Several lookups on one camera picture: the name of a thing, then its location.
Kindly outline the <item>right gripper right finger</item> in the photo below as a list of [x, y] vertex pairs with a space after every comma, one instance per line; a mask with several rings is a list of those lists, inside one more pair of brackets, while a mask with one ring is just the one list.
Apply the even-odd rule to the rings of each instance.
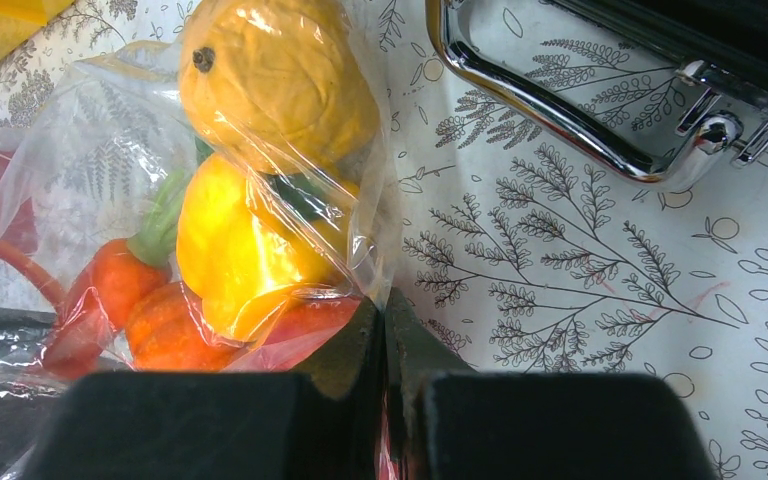
[[398, 479], [711, 479], [693, 421], [642, 374], [481, 373], [399, 290], [383, 314]]

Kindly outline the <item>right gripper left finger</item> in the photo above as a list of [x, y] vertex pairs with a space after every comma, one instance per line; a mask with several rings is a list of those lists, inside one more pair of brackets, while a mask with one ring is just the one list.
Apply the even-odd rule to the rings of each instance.
[[71, 386], [26, 479], [372, 479], [383, 319], [363, 301], [279, 373], [104, 372]]

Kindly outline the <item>red fake apple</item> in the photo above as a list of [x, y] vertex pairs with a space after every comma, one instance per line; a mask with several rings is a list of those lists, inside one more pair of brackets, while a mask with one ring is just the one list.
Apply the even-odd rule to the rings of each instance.
[[319, 299], [286, 310], [265, 342], [235, 358], [224, 372], [291, 369], [347, 325], [360, 303], [356, 297]]

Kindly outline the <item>yellow fake bell pepper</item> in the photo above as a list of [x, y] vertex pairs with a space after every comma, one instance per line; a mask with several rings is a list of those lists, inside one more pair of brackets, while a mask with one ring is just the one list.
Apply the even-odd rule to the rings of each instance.
[[305, 220], [235, 166], [247, 178], [244, 199], [214, 230], [178, 231], [176, 256], [184, 283], [202, 300], [206, 325], [225, 339], [249, 343], [264, 336], [284, 308], [348, 290], [340, 267], [359, 188], [347, 180], [321, 188], [347, 214], [335, 227]]

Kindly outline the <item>fake orange tangerine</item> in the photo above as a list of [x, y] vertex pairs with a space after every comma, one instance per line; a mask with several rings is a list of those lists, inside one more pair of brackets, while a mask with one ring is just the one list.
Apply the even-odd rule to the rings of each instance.
[[211, 338], [201, 299], [182, 282], [166, 284], [140, 300], [124, 327], [137, 370], [207, 371], [225, 368], [240, 348]]

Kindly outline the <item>clear zip top bag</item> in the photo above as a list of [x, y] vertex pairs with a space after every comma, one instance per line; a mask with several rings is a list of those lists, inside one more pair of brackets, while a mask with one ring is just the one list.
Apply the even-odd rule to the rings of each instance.
[[53, 309], [32, 367], [284, 369], [386, 304], [389, 110], [350, 1], [203, 1], [72, 65], [0, 178], [0, 260]]

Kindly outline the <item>orange fake carrot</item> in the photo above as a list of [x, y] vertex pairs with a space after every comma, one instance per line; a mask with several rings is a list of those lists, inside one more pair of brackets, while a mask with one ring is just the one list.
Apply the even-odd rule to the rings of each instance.
[[102, 245], [73, 281], [41, 354], [44, 370], [76, 378], [92, 370], [137, 303], [167, 284], [188, 173], [159, 186], [137, 232]]

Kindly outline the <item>dark green fake pepper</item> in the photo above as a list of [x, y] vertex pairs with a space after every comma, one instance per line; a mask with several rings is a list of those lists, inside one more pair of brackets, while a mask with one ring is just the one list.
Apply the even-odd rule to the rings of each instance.
[[[206, 233], [216, 229], [245, 197], [247, 178], [242, 170], [216, 154], [205, 141], [195, 140], [199, 167], [183, 201], [178, 231]], [[288, 207], [307, 221], [341, 227], [347, 214], [329, 201], [320, 187], [303, 174], [262, 176]]]

